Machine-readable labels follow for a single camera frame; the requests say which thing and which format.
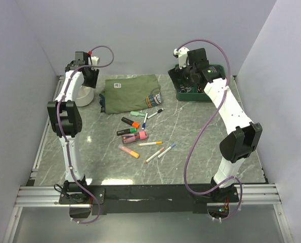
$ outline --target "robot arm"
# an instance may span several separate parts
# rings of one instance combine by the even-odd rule
[[[62,145],[66,168],[65,180],[68,182],[74,182],[74,180],[70,173],[66,140],[64,137],[62,137],[59,130],[59,125],[56,116],[56,107],[65,92],[65,87],[68,84],[69,78],[74,72],[74,70],[82,65],[92,65],[92,62],[93,65],[97,65],[99,62],[99,58],[91,57],[88,53],[85,52],[76,52],[75,60],[69,63],[65,69],[65,82],[60,91],[60,94],[56,97],[55,101],[49,102],[47,105],[53,131],[57,133],[57,136],[59,136],[59,140]],[[69,155],[71,158],[72,167],[74,168],[73,173],[78,181],[84,180],[84,172],[80,162],[78,143],[79,133],[82,129],[82,121],[78,109],[76,107],[75,101],[77,99],[78,91],[81,86],[95,88],[98,74],[99,70],[94,68],[85,68],[82,69],[82,71],[77,72],[73,76],[69,84],[68,90],[65,94],[66,97],[62,101],[60,106],[62,127],[69,143]]]
[[[189,66],[186,63],[185,52],[187,52]],[[245,159],[256,150],[263,131],[262,126],[259,123],[254,124],[244,113],[229,87],[226,87],[224,72],[219,66],[209,65],[204,48],[188,51],[182,47],[178,52],[175,49],[174,55],[179,59],[179,67],[168,73],[175,87],[197,85],[217,108],[227,90],[226,99],[219,114],[226,125],[228,135],[220,143],[223,157],[219,169],[212,179],[214,184],[219,184],[231,176],[236,176]],[[232,184],[233,181],[229,180],[219,188],[226,188]]]

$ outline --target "highlighter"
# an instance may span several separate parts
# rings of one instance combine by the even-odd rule
[[[131,156],[133,156],[133,157],[135,157],[135,158],[139,158],[139,156],[140,156],[138,153],[136,153],[136,152],[132,151],[131,149],[129,149],[129,148],[123,146],[122,144],[120,144],[120,145],[118,146],[118,148],[121,149],[122,151],[124,151],[124,152],[130,154]]]
[[[122,117],[121,121],[123,121],[124,123],[129,124],[130,126],[133,126],[134,128],[138,128],[140,126],[139,123],[137,123],[133,120],[130,120],[128,118],[125,118],[125,117]]]

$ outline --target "green tray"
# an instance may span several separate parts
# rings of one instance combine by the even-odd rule
[[[210,66],[220,66],[225,72],[221,65],[213,64]],[[180,93],[176,91],[176,99],[179,101],[201,101],[201,102],[211,102],[210,97],[206,93],[198,93],[196,87],[192,87],[192,90],[187,93]]]

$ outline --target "wire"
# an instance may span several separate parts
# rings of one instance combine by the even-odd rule
[[[190,41],[188,41],[188,42],[182,44],[181,46],[179,46],[179,47],[177,48],[177,51],[178,51],[180,48],[182,48],[183,46],[185,46],[185,45],[187,45],[187,44],[189,44],[189,43],[192,43],[192,42],[206,42],[206,43],[209,43],[209,44],[214,45],[216,48],[219,49],[219,51],[222,53],[222,55],[224,56],[224,58],[225,58],[225,60],[226,60],[226,63],[227,63],[227,70],[228,70],[228,72],[227,72],[227,81],[226,81],[226,87],[227,87],[227,86],[229,85],[229,83],[230,83],[230,78],[231,78],[231,68],[230,68],[229,59],[228,59],[226,53],[225,53],[225,52],[222,50],[222,48],[219,47],[216,43],[214,43],[214,42],[212,42],[212,41],[210,41],[210,40],[207,40],[207,39],[193,39],[193,40],[190,40]],[[211,121],[213,120],[213,118],[216,116],[216,114],[217,114],[217,113],[219,112],[219,110],[221,109],[221,107],[222,107],[224,101],[226,100],[226,96],[227,96],[227,90],[224,91],[224,94],[223,94],[223,97],[222,97],[222,100],[221,100],[220,105],[217,107],[217,109],[216,109],[216,111],[214,112],[214,114],[209,118],[209,120],[205,123],[204,127],[201,129],[200,133],[197,135],[197,137],[196,137],[196,139],[195,139],[195,141],[194,141],[194,143],[193,143],[193,145],[192,145],[192,147],[191,147],[191,149],[190,149],[190,152],[189,152],[189,154],[187,155],[186,162],[185,162],[185,166],[184,166],[184,184],[185,184],[187,190],[188,190],[190,193],[194,194],[194,195],[206,195],[206,194],[208,194],[208,193],[210,193],[210,192],[216,190],[216,189],[217,189],[219,186],[221,186],[223,183],[225,183],[225,182],[227,182],[227,181],[229,181],[229,180],[231,180],[231,179],[235,179],[236,181],[238,181],[238,183],[239,183],[239,185],[240,185],[240,200],[239,200],[239,203],[238,203],[238,205],[237,205],[236,210],[233,211],[229,216],[227,216],[227,217],[224,218],[224,219],[230,218],[230,217],[231,217],[232,215],[234,215],[234,213],[240,208],[241,200],[242,200],[242,184],[241,184],[240,180],[239,180],[237,177],[235,177],[235,176],[230,176],[230,177],[228,177],[227,179],[223,180],[222,182],[220,182],[219,184],[217,184],[215,187],[211,188],[211,189],[208,190],[208,191],[204,191],[204,192],[196,192],[196,191],[193,191],[193,190],[190,188],[190,186],[188,185],[188,183],[187,183],[187,178],[186,178],[186,174],[187,174],[187,166],[188,166],[188,164],[189,164],[189,161],[190,161],[192,152],[193,152],[193,150],[194,150],[194,148],[195,148],[197,142],[199,141],[199,139],[200,139],[202,133],[204,132],[204,130],[207,128],[207,126],[211,123]]]
[[[95,68],[107,67],[107,66],[109,66],[109,65],[114,61],[114,53],[113,53],[113,51],[111,50],[111,48],[109,48],[109,47],[107,47],[107,46],[97,46],[97,47],[93,48],[93,49],[91,50],[91,52],[92,52],[93,50],[99,48],[99,47],[105,47],[105,48],[107,48],[107,49],[111,52],[111,54],[112,54],[112,60],[111,60],[108,64],[106,64],[106,65],[101,65],[101,66],[83,65],[83,66],[80,66],[80,67],[78,67],[77,69],[75,69],[74,72],[71,74],[70,78],[68,79],[68,82],[67,82],[66,87],[65,87],[65,90],[64,90],[64,94],[62,95],[60,101],[58,101],[58,103],[57,103],[57,108],[56,108],[56,114],[57,114],[57,121],[58,121],[59,130],[60,130],[60,133],[61,133],[62,137],[65,139],[66,152],[67,152],[67,158],[68,158],[68,165],[69,165],[69,167],[70,167],[70,174],[71,174],[71,176],[72,176],[74,182],[75,182],[75,183],[76,183],[83,191],[85,191],[85,192],[86,192],[93,200],[96,201],[96,203],[97,203],[97,205],[98,205],[98,208],[99,208],[98,215],[97,215],[94,219],[92,219],[92,220],[90,220],[90,221],[78,221],[78,220],[76,220],[76,219],[73,219],[76,223],[79,223],[79,224],[89,224],[89,223],[95,222],[95,221],[99,218],[99,216],[101,215],[101,205],[100,205],[100,202],[98,201],[98,199],[97,199],[90,191],[88,191],[86,188],[84,188],[84,187],[77,181],[77,178],[75,177],[75,174],[74,174],[74,172],[73,172],[74,168],[73,168],[73,166],[72,166],[72,162],[71,162],[71,158],[70,158],[69,141],[68,141],[68,139],[67,139],[67,137],[66,137],[66,135],[65,135],[65,133],[64,133],[64,129],[63,129],[63,126],[62,126],[62,124],[61,124],[61,119],[60,119],[60,105],[61,105],[61,102],[63,102],[64,99],[65,99],[65,97],[66,97],[66,93],[67,93],[67,91],[68,91],[70,82],[72,81],[74,75],[75,75],[79,70],[81,70],[82,68],[86,68],[86,67],[95,67]]]
[[[62,193],[63,187],[61,187],[59,184],[55,184],[54,185],[54,190],[57,191],[57,192],[59,192],[59,193]]]

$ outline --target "marble surface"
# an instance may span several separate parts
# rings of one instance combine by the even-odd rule
[[[146,130],[149,138],[143,142],[163,141],[163,145],[138,146],[138,142],[127,147],[140,154],[139,159],[119,150],[122,143],[116,131],[129,128],[123,123],[123,116],[142,124],[142,117],[130,116],[129,112],[107,115],[100,113],[99,93],[103,90],[105,79],[134,77],[135,75],[99,77],[93,102],[79,108],[83,121],[80,135],[81,163],[87,178],[93,185],[99,184],[182,184],[186,157],[199,131],[214,113],[212,103],[182,102],[175,98],[174,86],[168,75],[157,75],[161,86],[163,104],[143,110],[149,114],[159,108],[164,111],[147,120]],[[230,85],[233,94],[240,102],[234,81]],[[187,170],[189,183],[209,183],[221,162],[219,143],[227,135],[224,123],[217,115],[200,138],[190,159]],[[65,178],[65,165],[58,137],[50,126],[45,137],[35,186],[62,184]],[[145,160],[159,148],[176,143],[176,147],[161,159]],[[264,172],[257,152],[251,154],[241,166],[238,174],[244,183],[264,183]]]

